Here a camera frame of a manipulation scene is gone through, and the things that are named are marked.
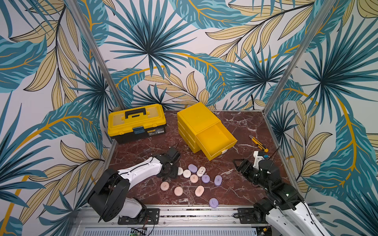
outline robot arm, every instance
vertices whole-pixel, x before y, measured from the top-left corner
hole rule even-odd
[[[137,200],[126,198],[129,189],[153,175],[176,178],[179,157],[180,153],[170,148],[167,153],[155,155],[127,169],[105,170],[88,195],[89,205],[105,222],[120,212],[123,216],[136,217],[142,206]]]
[[[246,159],[234,160],[236,169],[255,185],[262,187],[268,198],[254,204],[255,219],[266,221],[279,230],[283,236],[330,236],[315,218],[307,203],[291,185],[281,181],[279,168],[266,159],[261,151],[254,152],[254,163]],[[284,216],[290,217],[302,230],[299,231]]]

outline red marble surface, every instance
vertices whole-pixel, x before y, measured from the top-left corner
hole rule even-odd
[[[254,188],[250,182],[238,173],[232,163],[233,159],[247,158],[253,162],[253,151],[259,150],[258,147],[248,137],[252,135],[262,142],[268,149],[271,156],[276,150],[270,132],[261,112],[235,112],[217,111],[215,115],[222,121],[223,125],[238,140],[233,148],[225,154],[209,161],[202,151],[193,153],[181,138],[177,128],[177,111],[165,111],[167,120],[166,134],[153,136],[148,139],[119,144],[114,151],[109,168],[115,170],[124,169],[138,164],[151,154],[163,153],[169,146],[178,142],[178,150],[181,153],[180,167],[187,169],[189,164],[197,167],[204,166],[206,174],[211,181],[207,184],[199,180],[193,184],[189,179],[182,175],[177,179],[169,179],[169,190],[160,190],[161,178],[155,176],[147,178],[129,190],[127,197],[136,197],[144,204],[208,204],[209,199],[215,197],[219,204],[225,205],[252,205],[264,197],[265,193],[260,188]],[[278,154],[273,157],[274,163],[279,166],[281,176],[287,175]],[[216,175],[223,178],[220,186],[214,185]],[[201,197],[194,194],[197,186],[203,185],[205,191]],[[183,195],[174,195],[174,188],[181,186],[184,190]]]

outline cable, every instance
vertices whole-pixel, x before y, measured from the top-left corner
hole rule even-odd
[[[278,148],[273,152],[273,154],[268,158],[268,160],[271,159],[271,158],[274,156],[274,154],[276,154],[276,152],[278,151],[278,149],[280,149],[280,147],[278,147]]]
[[[153,219],[153,217],[151,218],[151,220],[153,221],[153,228],[151,230],[151,232],[147,235],[147,236],[150,236],[150,234],[153,232],[153,230],[155,229],[155,220]]]
[[[108,200],[109,200],[109,196],[110,194],[113,192],[113,187],[114,187],[114,184],[115,182],[117,181],[117,179],[120,177],[120,175],[117,175],[117,177],[114,179],[110,189],[109,189],[109,193],[108,193],[108,197],[106,198],[106,202],[105,202],[105,205],[104,205],[104,209],[102,210],[102,213],[100,215],[100,219],[98,220],[97,223],[99,223],[101,220],[102,220],[102,217],[104,216],[104,213],[105,213],[105,209],[106,209],[106,204],[108,203]]]
[[[305,207],[306,207],[306,209],[307,209],[307,211],[308,211],[308,215],[310,216],[310,218],[311,218],[312,222],[314,223],[314,225],[317,227],[317,229],[319,230],[319,232],[320,232],[323,236],[325,236],[325,235],[323,234],[323,232],[319,229],[319,227],[316,225],[314,219],[313,219],[312,216],[311,216],[311,213],[310,213],[309,208],[306,206],[305,203],[303,203],[303,205],[305,205]]]

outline tropical leaf wallpaper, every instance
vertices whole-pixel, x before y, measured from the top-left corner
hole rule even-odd
[[[104,3],[80,7],[101,45]],[[66,235],[104,170],[115,103],[64,1],[0,10],[0,235]]]
[[[378,235],[377,6],[336,1],[268,114],[299,189],[336,236]]]
[[[92,32],[126,107],[263,109],[323,2],[112,0]]]

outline toolbox label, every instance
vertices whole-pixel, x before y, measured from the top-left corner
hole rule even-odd
[[[164,128],[147,131],[149,136],[164,133]]]

